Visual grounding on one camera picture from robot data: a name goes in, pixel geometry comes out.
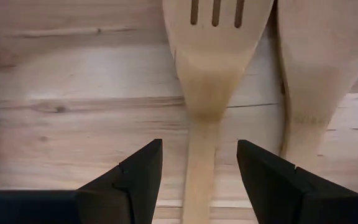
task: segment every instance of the black plastic part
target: black plastic part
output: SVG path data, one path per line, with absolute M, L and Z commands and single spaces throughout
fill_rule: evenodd
M 78 190 L 0 191 L 0 223 L 150 224 L 161 172 L 156 139 Z
M 242 181 L 260 224 L 358 223 L 358 193 L 240 140 Z

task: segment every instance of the wooden surface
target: wooden surface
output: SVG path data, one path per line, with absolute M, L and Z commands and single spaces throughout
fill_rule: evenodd
M 273 6 L 273 0 L 238 3 L 163 1 L 165 27 L 190 123 L 182 224 L 210 223 L 221 121 Z
M 282 145 L 270 25 L 232 98 L 216 156 L 212 223 L 253 223 L 237 139 Z M 158 0 L 0 1 L 0 189 L 75 189 L 163 138 L 154 223 L 179 223 L 187 118 Z M 358 82 L 336 110 L 319 174 L 358 191 Z
M 313 170 L 338 104 L 358 79 L 358 1 L 279 1 L 286 96 L 282 157 Z

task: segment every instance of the wooden utensil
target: wooden utensil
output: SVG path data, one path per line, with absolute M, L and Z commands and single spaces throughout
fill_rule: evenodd
M 287 97 L 282 156 L 306 169 L 343 96 L 358 78 L 358 1 L 279 0 Z
M 191 121 L 183 223 L 209 221 L 219 124 L 272 4 L 273 0 L 163 0 Z

